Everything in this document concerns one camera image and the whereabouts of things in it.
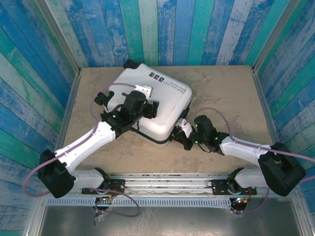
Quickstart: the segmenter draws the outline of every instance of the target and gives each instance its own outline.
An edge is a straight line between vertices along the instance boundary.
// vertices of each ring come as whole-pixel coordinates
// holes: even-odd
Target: black clamp
[[[114,96],[113,91],[109,91],[109,95],[105,96],[104,93],[99,92],[98,95],[95,97],[94,102],[99,106],[105,106],[107,108],[109,100]]]

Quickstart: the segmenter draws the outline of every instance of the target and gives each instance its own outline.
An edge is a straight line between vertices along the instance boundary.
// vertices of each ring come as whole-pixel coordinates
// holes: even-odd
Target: robotic arm
[[[172,140],[183,144],[185,150],[191,150],[194,144],[205,145],[209,152],[236,156],[255,164],[255,169],[238,168],[229,175],[224,187],[231,194],[248,187],[269,187],[287,196],[306,175],[296,158],[268,151],[272,148],[289,152],[283,144],[258,145],[235,139],[227,133],[217,132],[206,116],[195,118],[192,127],[185,120],[191,98],[187,85],[144,64],[129,61],[124,68],[126,70],[115,82],[133,83],[135,90],[120,86],[110,88],[107,97],[99,93],[94,101],[105,106],[101,122],[64,148],[41,154],[39,164],[59,157],[37,173],[55,198],[66,195],[73,188],[108,189],[110,177],[102,169],[85,171],[76,170],[76,167],[98,148],[129,130],[160,146]]]

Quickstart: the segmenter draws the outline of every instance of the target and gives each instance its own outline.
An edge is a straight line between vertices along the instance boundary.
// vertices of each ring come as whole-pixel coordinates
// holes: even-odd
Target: wire
[[[274,150],[274,149],[270,149],[270,148],[266,148],[266,147],[261,147],[260,145],[253,145],[253,144],[248,144],[248,143],[244,143],[244,142],[238,141],[237,139],[235,139],[235,138],[233,137],[230,124],[228,123],[228,121],[227,121],[227,119],[225,118],[225,116],[223,115],[223,113],[222,113],[221,111],[217,110],[216,108],[213,108],[213,107],[204,107],[204,108],[199,109],[198,111],[196,111],[195,113],[193,113],[193,114],[187,119],[187,121],[186,121],[186,123],[185,123],[184,125],[186,125],[186,124],[187,124],[194,116],[196,116],[198,113],[200,113],[200,112],[202,112],[202,111],[204,111],[204,110],[213,110],[213,111],[217,112],[217,113],[223,118],[223,120],[225,121],[225,124],[226,124],[226,126],[227,126],[227,130],[228,130],[228,133],[229,133],[229,135],[230,135],[230,138],[231,138],[231,140],[232,140],[234,143],[241,144],[241,145],[244,145],[244,146],[248,146],[248,147],[250,147],[250,148],[260,149],[260,150],[264,150],[264,151],[271,151],[271,152],[277,153],[277,154],[293,156],[293,157],[301,158],[301,159],[304,159],[304,160],[312,161],[312,162],[315,163],[315,160],[314,160],[314,159],[312,159],[312,158],[310,158],[310,157],[307,157],[307,156],[303,156],[303,155],[299,155],[299,154],[295,154],[295,153],[291,153],[291,152],[286,152],[286,151]],[[314,179],[314,178],[315,178],[315,175],[301,180],[300,183],[309,181],[309,180]]]
[[[97,192],[116,193],[116,194],[124,195],[125,197],[129,198],[133,203],[135,203],[135,205],[137,206],[137,213],[135,213],[134,215],[122,214],[122,213],[119,213],[119,212],[116,212],[116,211],[110,211],[110,210],[104,210],[104,212],[107,212],[107,213],[110,213],[110,214],[119,215],[119,216],[123,216],[123,217],[129,217],[129,218],[137,217],[140,214],[140,206],[139,206],[139,204],[137,203],[137,201],[135,199],[133,199],[131,196],[127,195],[126,193],[115,191],[115,190],[99,189],[99,188],[88,188],[88,189],[93,190],[93,191],[97,191]],[[100,202],[101,201],[96,203],[95,208],[96,208],[97,211],[103,212],[102,210],[97,209],[97,205]]]
[[[267,189],[267,193],[266,193],[266,197],[264,198],[264,200],[261,202],[261,204],[259,206],[257,206],[256,208],[254,209],[251,209],[251,210],[245,210],[245,211],[238,211],[238,210],[235,210],[232,206],[231,206],[231,210],[234,211],[235,214],[242,214],[242,213],[250,213],[250,212],[254,212],[254,211],[257,211],[259,210],[267,201],[267,198],[269,196],[269,192],[270,192],[270,189],[268,188]]]
[[[198,144],[198,146],[200,147],[201,150],[203,150],[206,153],[210,153],[210,151],[206,151],[200,144]]]
[[[39,198],[39,197],[43,197],[47,194],[49,194],[50,192],[44,192],[44,193],[41,193],[41,194],[31,194],[27,191],[26,187],[27,187],[27,183],[29,181],[29,179],[32,177],[33,174],[35,174],[36,171],[40,170],[41,168],[43,168],[44,166],[47,166],[49,165],[50,163],[58,160],[59,158],[65,156],[66,152],[69,153],[71,152],[72,150],[76,149],[77,147],[81,146],[82,144],[84,144],[85,142],[87,142],[93,135],[94,133],[96,132],[97,130],[97,125],[98,125],[98,119],[95,117],[95,115],[93,114],[93,110],[92,110],[92,107],[93,107],[93,103],[94,103],[94,99],[97,97],[98,93],[101,92],[102,90],[112,86],[112,85],[124,85],[124,86],[129,86],[129,87],[132,87],[132,88],[136,88],[136,86],[134,85],[130,85],[130,84],[126,84],[126,83],[110,83],[110,84],[105,84],[104,86],[102,86],[98,91],[97,93],[93,96],[92,100],[91,100],[91,103],[90,103],[90,113],[91,113],[91,116],[95,119],[95,126],[92,130],[92,132],[84,139],[82,140],[81,142],[79,142],[78,144],[74,145],[73,147],[69,148],[67,151],[61,153],[60,155],[40,164],[39,166],[37,166],[35,169],[33,169],[29,174],[28,176],[25,178],[24,182],[23,182],[23,192],[29,196],[29,197],[32,197],[32,198]]]

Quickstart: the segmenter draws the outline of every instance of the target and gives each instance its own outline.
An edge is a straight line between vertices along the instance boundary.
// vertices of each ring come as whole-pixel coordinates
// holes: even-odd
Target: painted wood plank
[[[58,84],[57,80],[55,80],[55,77],[49,72],[48,68],[39,58],[27,39],[19,31],[15,23],[7,14],[6,10],[1,6],[1,3],[0,14],[0,28],[2,28],[1,30],[3,30],[12,40],[18,50],[23,54],[25,59],[32,65],[34,70],[39,74],[45,84],[54,93],[54,95],[60,101],[63,107],[66,107],[68,95],[62,89],[60,89],[60,85]]]
[[[274,0],[255,0],[235,47],[230,65],[243,65]]]
[[[9,230],[9,231],[0,231],[0,236],[22,236],[23,231],[14,231],[14,230]]]
[[[144,63],[158,66],[158,7],[156,1],[139,0]]]
[[[0,231],[24,230],[29,211],[28,209],[0,206]]]
[[[315,189],[303,194],[310,212],[315,211]]]
[[[38,153],[46,149],[54,150],[54,146],[38,134],[35,130],[24,123],[20,118],[14,115],[10,110],[0,104],[0,129],[7,132],[17,140],[26,144]]]
[[[270,52],[268,53],[266,59],[264,60],[263,64],[260,67],[260,69],[258,71],[258,75],[259,75],[260,78],[261,78],[261,75],[264,73],[267,65],[269,64],[271,58],[275,55],[277,49],[282,44],[283,40],[285,39],[286,35],[290,31],[290,29],[293,26],[293,24],[296,22],[296,19],[299,17],[301,11],[303,10],[303,8],[304,8],[304,6],[306,5],[307,2],[308,2],[308,0],[301,0],[299,2],[299,4],[296,6],[294,12],[292,13],[292,15],[290,16],[290,18],[289,18],[288,22],[286,23],[285,27],[281,31],[277,41],[272,46]]]
[[[1,78],[0,103],[55,145],[58,138],[56,130]]]
[[[38,17],[40,23],[42,24],[42,26],[44,27],[46,33],[48,34],[50,40],[52,41],[52,43],[54,44],[55,48],[57,49],[58,53],[60,54],[60,56],[62,57],[63,61],[65,62],[68,70],[70,71],[70,73],[72,74],[72,77],[75,76],[75,73],[73,71],[73,68],[71,67],[68,58],[65,56],[63,50],[61,49],[56,37],[54,36],[54,33],[52,32],[52,30],[50,29],[49,25],[47,24],[43,14],[41,13],[40,9],[38,8],[35,0],[29,0],[29,3],[31,4],[36,16]]]
[[[315,100],[315,79],[312,79],[274,120],[276,130],[281,130],[300,111]]]
[[[300,152],[300,154],[315,159],[315,145],[312,145],[312,146],[308,147],[304,151]],[[311,162],[311,161],[308,161],[308,160],[303,160],[303,159],[299,160],[299,161],[302,164],[302,166],[305,168],[305,170],[308,170],[310,168],[315,167],[315,163],[314,162]]]
[[[289,0],[275,0],[248,54],[245,64],[252,66]]]
[[[99,0],[81,0],[102,66],[116,66]]]
[[[101,0],[100,4],[109,33],[116,66],[123,66],[128,60],[129,54],[119,0]]]
[[[7,207],[18,207],[23,209],[30,209],[32,201],[23,193],[22,187],[13,183],[8,183],[0,180],[0,205]]]
[[[47,66],[48,70],[52,73],[52,75],[57,80],[60,88],[66,93],[70,94],[71,86],[69,83],[65,80],[63,74],[60,72],[59,68],[55,64],[52,57],[49,55],[48,51],[46,50],[45,46],[43,45],[42,41],[37,36],[36,32],[32,28],[32,26],[29,24],[28,20],[16,4],[16,1],[11,0],[2,0],[1,1],[1,7],[5,8],[9,16],[13,19],[14,23],[18,27],[18,29],[15,28],[8,28],[8,30],[14,31],[14,30],[20,30],[27,41],[30,43],[30,45],[34,48],[35,52],[38,54],[38,56],[41,58],[41,60],[44,62],[44,64]]]
[[[29,0],[16,0],[18,7],[20,8],[21,12],[24,14],[25,18],[28,20],[30,25],[33,27],[34,31],[38,35],[39,39],[42,41],[44,47],[46,48],[49,55],[52,57],[53,61],[59,68],[60,72],[62,73],[63,77],[67,82],[72,85],[74,79],[74,73],[71,72],[66,64],[65,61],[62,59],[61,55],[59,54],[57,48],[50,40],[50,37],[46,33],[43,25],[39,21],[36,13],[34,12]]]
[[[2,54],[0,54],[0,77],[59,132],[61,119]]]
[[[215,0],[196,0],[187,65],[201,65]]]
[[[34,169],[38,166],[39,153],[0,129],[0,154],[24,166]]]
[[[215,1],[202,57],[202,65],[216,64],[233,4],[233,0]]]
[[[70,50],[72,51],[76,62],[80,68],[88,67],[88,62],[82,51],[81,45],[75,35],[70,20],[68,19],[65,10],[60,0],[46,0],[46,3],[53,13],[53,17],[57,22],[59,28],[63,32],[63,36],[68,43]]]
[[[66,14],[72,24],[73,30],[80,42],[82,51],[90,67],[102,66],[93,34],[85,17],[80,0],[61,0]]]
[[[127,39],[129,58],[144,62],[138,0],[119,0]]]
[[[254,0],[236,1],[228,20],[216,65],[229,65]]]
[[[290,139],[286,145],[291,152],[299,153],[309,148],[315,143],[315,123],[312,123],[303,131]]]
[[[288,48],[290,48],[290,46],[293,44],[293,42],[303,29],[304,25],[314,14],[314,10],[315,10],[314,1],[311,0],[303,8],[300,15],[294,22],[293,26],[285,36],[282,44],[278,47],[277,51],[275,52],[275,55],[271,58],[264,73],[261,75],[262,85],[270,82],[270,77],[272,76],[277,65],[283,59],[284,55],[287,53]]]
[[[315,121],[315,100],[313,100],[299,114],[297,114],[292,120],[290,120],[290,122],[288,122],[280,131],[278,131],[279,139],[283,143],[287,142],[288,140],[293,138],[295,135],[298,135],[303,129],[308,127],[314,121]]]
[[[195,0],[177,0],[173,65],[187,65]]]
[[[300,73],[291,81],[277,100],[270,107],[273,119],[286,107],[286,105],[313,79],[315,72],[315,56],[303,67]]]
[[[0,155],[0,166],[0,179],[20,186],[23,185],[23,181],[25,180],[26,176],[31,172],[30,168],[2,155]],[[41,184],[41,181],[35,174],[30,178],[27,188],[36,190]]]
[[[158,64],[172,65],[176,0],[157,0]]]
[[[311,169],[307,170],[305,178],[311,177],[313,175],[315,175],[315,168],[311,168]],[[301,186],[302,192],[311,191],[311,190],[315,189],[315,179],[300,183],[300,186]]]
[[[60,119],[64,115],[64,107],[51,92],[44,81],[34,71],[21,52],[15,47],[13,42],[0,28],[0,52],[33,87],[33,89],[44,99],[44,101],[54,110]]]
[[[315,53],[315,16],[299,33],[267,83],[262,86],[269,106],[301,71]]]
[[[273,85],[271,91],[266,95],[266,100],[269,106],[279,97],[284,89],[294,80],[294,78],[301,72],[303,67],[312,59],[315,55],[315,34],[311,37],[309,42],[300,51],[298,56],[290,64],[285,73],[281,76],[278,82]]]

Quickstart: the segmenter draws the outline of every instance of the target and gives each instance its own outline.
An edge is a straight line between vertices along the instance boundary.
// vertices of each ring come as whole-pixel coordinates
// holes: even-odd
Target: black mount
[[[290,152],[281,143],[275,143],[270,148]],[[283,197],[287,196],[306,175],[303,166],[293,156],[267,152],[260,156],[258,163],[269,188]]]

